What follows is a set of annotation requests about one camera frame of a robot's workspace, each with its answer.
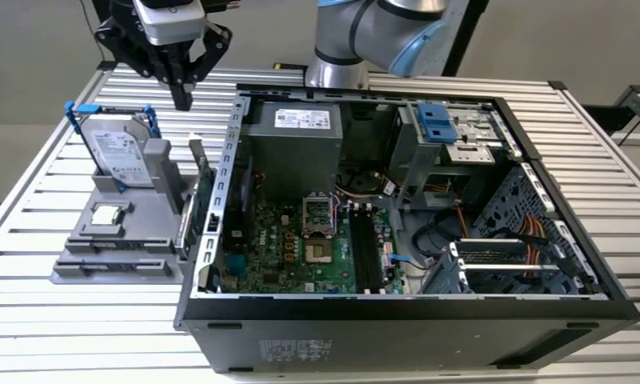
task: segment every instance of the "aluminum extrusion table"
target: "aluminum extrusion table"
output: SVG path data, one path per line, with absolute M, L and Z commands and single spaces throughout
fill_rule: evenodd
M 77 102 L 157 109 L 171 159 L 195 172 L 189 133 L 217 165 L 238 82 L 301 84 L 294 70 L 214 70 L 190 112 L 126 66 L 98 70 Z M 502 97 L 640 310 L 640 172 L 573 96 L 546 82 L 370 76 L 373 90 Z M 51 264 L 93 189 L 93 162 L 62 120 L 0 206 L 0 382 L 640 383 L 640 323 L 537 372 L 215 375 L 171 327 L 179 286 L 53 286 Z

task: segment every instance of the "blue plastic clip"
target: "blue plastic clip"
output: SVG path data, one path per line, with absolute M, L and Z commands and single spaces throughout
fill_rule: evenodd
M 153 110 L 151 106 L 145 106 L 142 112 L 149 117 L 149 134 L 153 138 L 161 138 L 161 130 L 158 129 L 158 120 L 157 112 Z
M 409 262 L 409 256 L 401 256 L 400 254 L 388 254 L 388 259 L 397 262 Z
M 417 122 L 424 129 L 428 142 L 456 142 L 457 132 L 452 126 L 448 110 L 441 104 L 417 104 Z
M 71 124 L 73 131 L 77 134 L 81 134 L 81 126 L 75 120 L 75 114 L 73 113 L 73 105 L 74 105 L 73 102 L 66 102 L 66 104 L 63 104 L 63 109 L 66 110 L 65 115 L 66 115 L 67 122 Z

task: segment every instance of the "label sticker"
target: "label sticker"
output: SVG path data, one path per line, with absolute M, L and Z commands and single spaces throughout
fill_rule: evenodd
M 393 194 L 393 190 L 396 189 L 396 184 L 389 180 L 386 186 L 384 187 L 384 194 L 390 196 Z
M 274 128 L 302 128 L 306 130 L 329 130 L 328 110 L 277 110 Z
M 258 340 L 260 354 L 266 362 L 325 362 L 332 340 Z
M 135 138 L 126 132 L 93 132 L 98 154 L 111 177 L 127 186 L 149 186 L 151 178 L 141 158 Z

